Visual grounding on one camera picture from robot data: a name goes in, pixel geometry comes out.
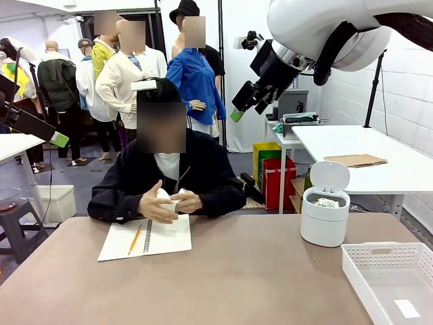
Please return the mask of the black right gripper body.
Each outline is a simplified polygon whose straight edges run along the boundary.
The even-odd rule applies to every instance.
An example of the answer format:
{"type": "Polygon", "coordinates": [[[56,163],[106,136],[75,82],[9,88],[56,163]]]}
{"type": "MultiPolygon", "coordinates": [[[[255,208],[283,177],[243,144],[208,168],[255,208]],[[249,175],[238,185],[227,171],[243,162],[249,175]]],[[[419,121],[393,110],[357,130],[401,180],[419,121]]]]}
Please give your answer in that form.
{"type": "Polygon", "coordinates": [[[291,50],[282,53],[272,47],[260,67],[258,84],[263,88],[284,91],[293,80],[306,69],[304,56],[291,50]]]}

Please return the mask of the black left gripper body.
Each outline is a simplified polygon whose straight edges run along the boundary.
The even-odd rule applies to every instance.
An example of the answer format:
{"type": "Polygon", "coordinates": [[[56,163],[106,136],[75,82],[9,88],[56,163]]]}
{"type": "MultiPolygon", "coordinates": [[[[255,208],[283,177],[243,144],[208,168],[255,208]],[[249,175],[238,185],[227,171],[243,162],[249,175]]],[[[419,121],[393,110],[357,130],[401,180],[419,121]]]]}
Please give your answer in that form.
{"type": "Polygon", "coordinates": [[[20,118],[21,109],[1,99],[1,126],[16,128],[20,118]]]}

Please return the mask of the person's left hand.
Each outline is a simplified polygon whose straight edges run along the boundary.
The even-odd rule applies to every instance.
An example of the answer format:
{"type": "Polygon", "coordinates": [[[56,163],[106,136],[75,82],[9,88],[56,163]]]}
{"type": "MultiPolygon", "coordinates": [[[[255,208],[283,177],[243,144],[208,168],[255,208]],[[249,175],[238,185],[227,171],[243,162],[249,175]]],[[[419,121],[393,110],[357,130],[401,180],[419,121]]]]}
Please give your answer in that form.
{"type": "Polygon", "coordinates": [[[170,199],[176,202],[176,212],[182,214],[193,214],[203,207],[201,198],[189,190],[180,190],[179,193],[172,195],[170,199]]]}

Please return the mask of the person's right hand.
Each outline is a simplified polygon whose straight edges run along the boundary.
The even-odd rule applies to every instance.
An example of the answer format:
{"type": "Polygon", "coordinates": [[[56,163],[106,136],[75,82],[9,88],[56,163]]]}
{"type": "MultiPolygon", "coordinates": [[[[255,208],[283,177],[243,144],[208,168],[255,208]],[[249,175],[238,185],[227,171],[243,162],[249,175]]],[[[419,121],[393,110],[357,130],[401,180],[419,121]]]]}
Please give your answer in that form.
{"type": "Polygon", "coordinates": [[[138,206],[138,212],[145,218],[151,219],[157,223],[172,224],[174,220],[178,220],[178,215],[166,210],[163,204],[172,204],[170,198],[158,198],[157,192],[162,187],[162,180],[159,180],[151,190],[147,191],[141,197],[138,206]]]}

